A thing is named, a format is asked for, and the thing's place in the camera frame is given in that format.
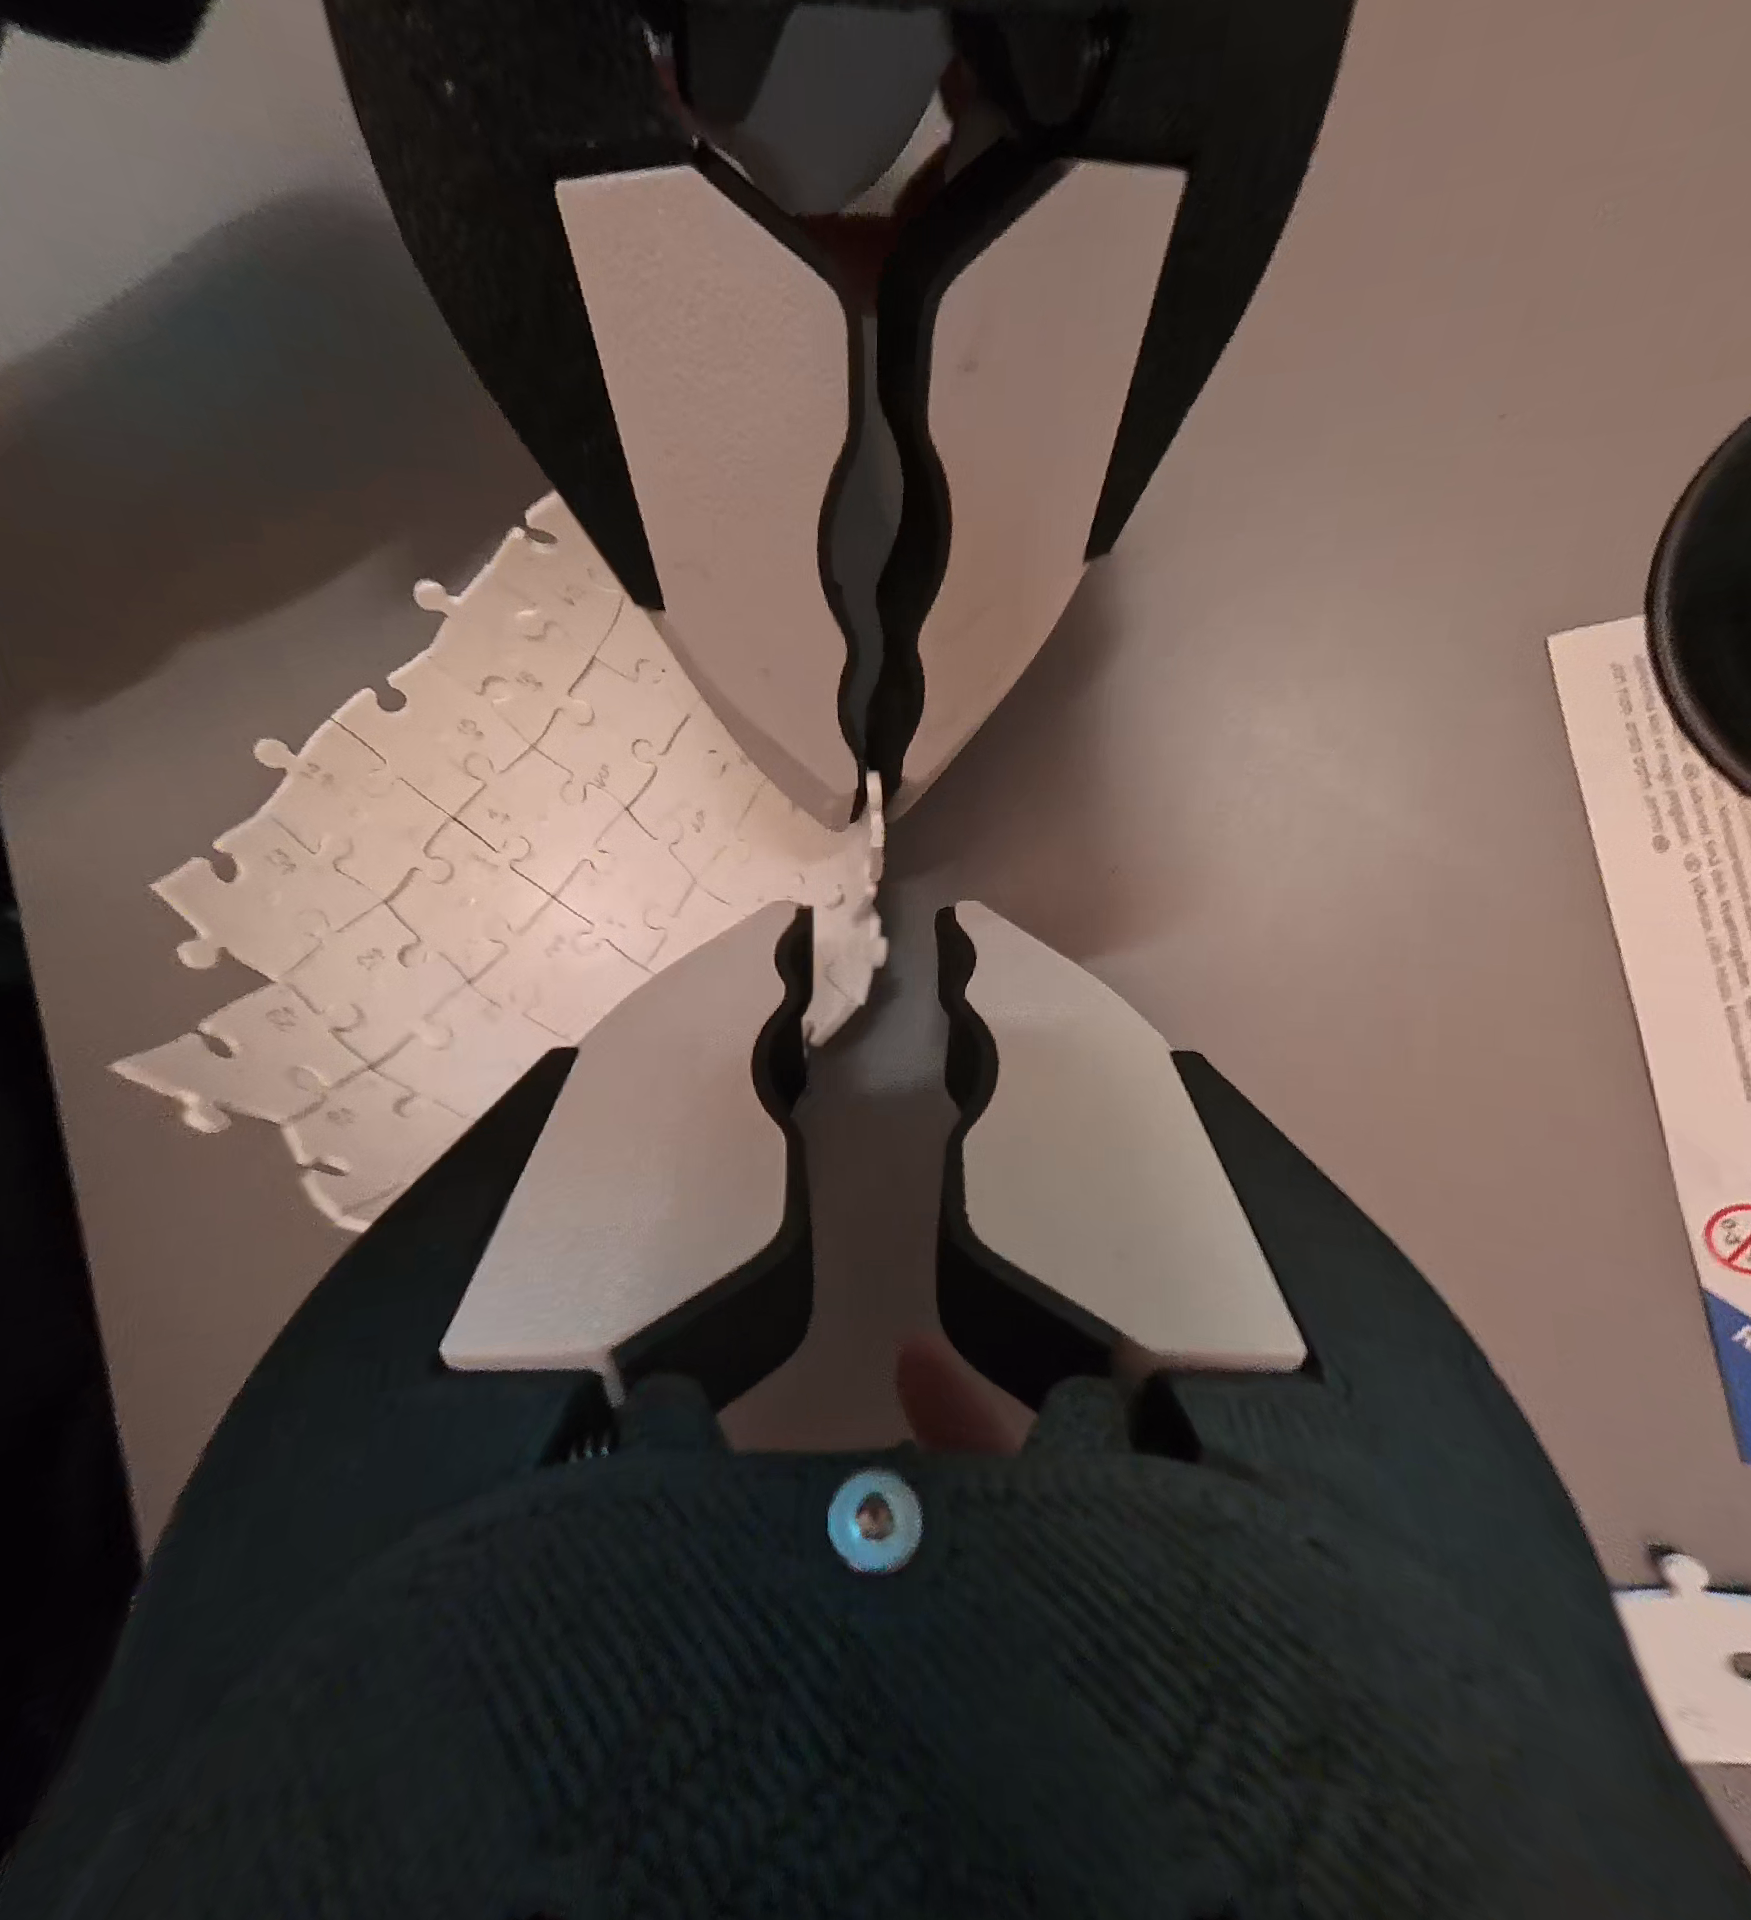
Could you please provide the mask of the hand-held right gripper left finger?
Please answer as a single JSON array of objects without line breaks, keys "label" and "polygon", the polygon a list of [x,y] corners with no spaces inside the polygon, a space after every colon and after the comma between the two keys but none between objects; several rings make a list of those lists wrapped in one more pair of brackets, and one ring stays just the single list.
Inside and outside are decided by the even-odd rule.
[{"label": "hand-held right gripper left finger", "polygon": [[813,981],[813,915],[774,902],[590,1033],[444,1333],[451,1369],[590,1372],[614,1404],[683,1377],[724,1409],[797,1350]]}]

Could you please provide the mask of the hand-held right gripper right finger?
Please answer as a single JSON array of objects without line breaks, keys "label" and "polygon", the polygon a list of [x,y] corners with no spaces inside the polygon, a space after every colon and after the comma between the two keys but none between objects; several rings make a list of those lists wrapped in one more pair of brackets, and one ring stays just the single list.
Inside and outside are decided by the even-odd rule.
[{"label": "hand-held right gripper right finger", "polygon": [[1291,1377],[1308,1339],[1170,1043],[993,908],[937,913],[955,1102],[937,1310],[1037,1412],[1070,1379]]}]

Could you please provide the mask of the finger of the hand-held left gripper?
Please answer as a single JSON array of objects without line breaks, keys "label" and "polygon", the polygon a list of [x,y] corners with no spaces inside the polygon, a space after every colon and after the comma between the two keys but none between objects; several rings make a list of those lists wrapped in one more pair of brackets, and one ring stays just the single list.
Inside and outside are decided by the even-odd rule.
[{"label": "finger of the hand-held left gripper", "polygon": [[1186,171],[1031,168],[938,250],[885,371],[903,524],[880,605],[875,761],[903,815],[1070,609],[1186,193]]},{"label": "finger of the hand-held left gripper", "polygon": [[564,179],[555,196],[656,622],[768,781],[846,829],[862,761],[840,716],[850,639],[824,566],[855,424],[840,277],[724,160]]}]

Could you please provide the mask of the partly built white puzzle ball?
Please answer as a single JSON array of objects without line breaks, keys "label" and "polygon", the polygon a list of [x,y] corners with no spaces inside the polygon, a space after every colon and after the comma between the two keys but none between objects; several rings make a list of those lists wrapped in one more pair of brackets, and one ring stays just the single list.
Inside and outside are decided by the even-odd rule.
[{"label": "partly built white puzzle ball", "polygon": [[816,918],[805,1041],[888,961],[883,822],[819,827],[745,754],[566,503],[530,505],[430,642],[303,744],[257,812],[154,881],[189,968],[261,983],[111,1065],[217,1135],[278,1129],[368,1228],[547,1052],[763,905]]}]

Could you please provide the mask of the person's right hand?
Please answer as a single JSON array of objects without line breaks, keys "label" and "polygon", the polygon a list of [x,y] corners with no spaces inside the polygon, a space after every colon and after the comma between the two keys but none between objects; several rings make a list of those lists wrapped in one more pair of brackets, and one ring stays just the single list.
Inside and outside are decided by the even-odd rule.
[{"label": "person's right hand", "polygon": [[1026,1424],[937,1335],[911,1335],[894,1358],[894,1390],[914,1443],[927,1451],[1015,1455]]}]

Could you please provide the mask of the white printed leaflet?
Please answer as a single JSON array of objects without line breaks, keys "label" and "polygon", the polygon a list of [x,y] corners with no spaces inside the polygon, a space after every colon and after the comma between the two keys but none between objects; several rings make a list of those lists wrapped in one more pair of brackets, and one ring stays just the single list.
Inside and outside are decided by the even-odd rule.
[{"label": "white printed leaflet", "polygon": [[1639,614],[1547,641],[1695,1263],[1751,1464],[1751,799],[1664,705]]}]

